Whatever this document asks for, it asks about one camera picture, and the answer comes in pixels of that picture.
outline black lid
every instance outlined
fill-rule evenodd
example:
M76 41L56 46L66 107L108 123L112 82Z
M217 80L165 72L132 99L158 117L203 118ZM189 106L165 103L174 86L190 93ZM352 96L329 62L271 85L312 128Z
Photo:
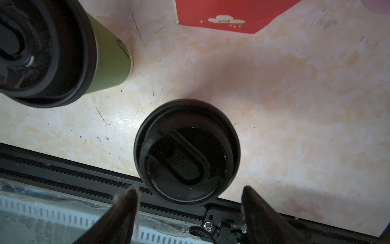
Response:
M240 148L229 119L210 104L166 103L138 131L134 157L141 179L161 198L200 205L222 193L237 173Z
M96 43L77 0L0 3L0 92L33 107L78 99L96 66Z

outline red card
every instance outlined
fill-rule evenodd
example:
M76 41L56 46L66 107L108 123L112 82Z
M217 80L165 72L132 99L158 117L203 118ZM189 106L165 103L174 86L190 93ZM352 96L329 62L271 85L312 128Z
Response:
M254 34L300 0L174 0L178 23Z

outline countertop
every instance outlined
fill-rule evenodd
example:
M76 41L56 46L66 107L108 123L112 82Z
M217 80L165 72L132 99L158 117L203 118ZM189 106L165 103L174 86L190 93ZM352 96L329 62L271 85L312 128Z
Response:
M54 109L0 94L0 142L138 176L133 143L159 105L222 110L238 174L277 211L379 236L390 222L390 16L303 0L256 34L176 24L172 0L81 0L129 48L122 85Z

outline white cloud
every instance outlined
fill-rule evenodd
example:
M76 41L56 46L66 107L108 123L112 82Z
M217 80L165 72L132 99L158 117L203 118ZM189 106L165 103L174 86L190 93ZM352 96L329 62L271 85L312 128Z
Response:
M210 18L210 22L213 23L229 23L229 24L243 24L245 23L245 20L235 20L232 16L230 15L217 15L217 17Z

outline green paper cup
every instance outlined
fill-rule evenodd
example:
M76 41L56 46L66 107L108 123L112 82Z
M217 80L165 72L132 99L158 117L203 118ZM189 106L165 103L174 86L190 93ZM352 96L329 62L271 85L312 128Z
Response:
M77 0L0 5L0 92L31 107L70 104L123 83L133 70L126 45Z
M85 94L120 85L133 71L133 59L126 45L87 15L94 31L98 58L95 75Z

